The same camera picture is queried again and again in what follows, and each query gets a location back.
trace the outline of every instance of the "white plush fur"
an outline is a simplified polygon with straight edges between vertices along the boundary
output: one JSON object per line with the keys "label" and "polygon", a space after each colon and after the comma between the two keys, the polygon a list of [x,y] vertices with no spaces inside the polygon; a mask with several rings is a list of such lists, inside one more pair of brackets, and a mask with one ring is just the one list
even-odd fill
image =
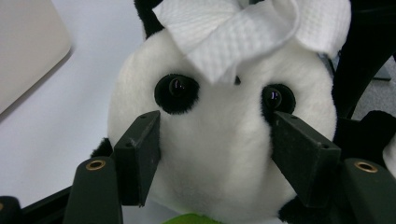
{"label": "white plush fur", "polygon": [[[189,113],[169,115],[155,103],[157,82],[171,73],[192,77],[200,85],[199,100]],[[126,61],[112,96],[108,137],[114,146],[136,117],[161,111],[162,159],[152,199],[224,223],[262,223],[295,196],[270,158],[262,88],[273,83],[290,87],[297,102],[293,114],[332,139],[332,80],[317,55],[294,41],[238,76],[239,86],[206,83],[166,30]]]}

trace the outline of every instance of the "panda head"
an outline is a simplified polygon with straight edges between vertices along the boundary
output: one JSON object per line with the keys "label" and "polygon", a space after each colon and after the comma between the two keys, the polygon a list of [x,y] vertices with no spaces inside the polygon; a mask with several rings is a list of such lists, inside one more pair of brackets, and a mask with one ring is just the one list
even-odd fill
{"label": "panda head", "polygon": [[[157,5],[136,1],[138,10]],[[317,54],[291,39],[238,69],[231,85],[211,83],[168,29],[145,27],[148,39],[125,62],[112,95],[112,146],[137,117],[160,110],[162,158],[151,199],[224,223],[276,217],[295,192],[271,160],[274,111],[334,135],[332,80]]]}

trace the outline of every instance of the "white tissue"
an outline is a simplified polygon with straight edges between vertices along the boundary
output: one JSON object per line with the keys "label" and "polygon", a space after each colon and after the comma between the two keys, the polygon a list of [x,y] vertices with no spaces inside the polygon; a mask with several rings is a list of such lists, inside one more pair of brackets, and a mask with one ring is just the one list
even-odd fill
{"label": "white tissue", "polygon": [[210,83],[233,84],[238,66],[281,48],[291,38],[336,55],[347,36],[348,0],[163,0],[154,9],[177,46]]}

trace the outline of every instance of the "panda eye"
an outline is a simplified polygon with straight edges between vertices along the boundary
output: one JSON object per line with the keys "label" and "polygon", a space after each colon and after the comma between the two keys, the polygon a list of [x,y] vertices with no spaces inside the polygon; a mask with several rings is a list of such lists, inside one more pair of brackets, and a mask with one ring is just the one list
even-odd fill
{"label": "panda eye", "polygon": [[271,123],[274,111],[292,113],[296,106],[294,94],[282,84],[268,85],[262,89],[262,115]]}
{"label": "panda eye", "polygon": [[168,114],[183,114],[189,111],[198,100],[198,83],[178,74],[163,77],[155,87],[154,98]]}

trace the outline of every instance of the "stuffed animal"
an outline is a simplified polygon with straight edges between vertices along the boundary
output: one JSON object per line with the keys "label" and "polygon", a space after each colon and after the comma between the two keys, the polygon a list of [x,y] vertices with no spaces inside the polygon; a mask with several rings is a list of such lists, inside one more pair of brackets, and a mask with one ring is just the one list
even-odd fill
{"label": "stuffed animal", "polygon": [[[263,223],[295,198],[271,159],[272,116],[291,113],[333,139],[332,78],[317,53],[341,48],[350,17],[347,0],[322,10],[306,2],[135,1],[147,40],[120,72],[108,139],[114,147],[138,116],[161,111],[152,200]],[[325,18],[313,24],[316,13]],[[336,22],[321,29],[326,20]]]}

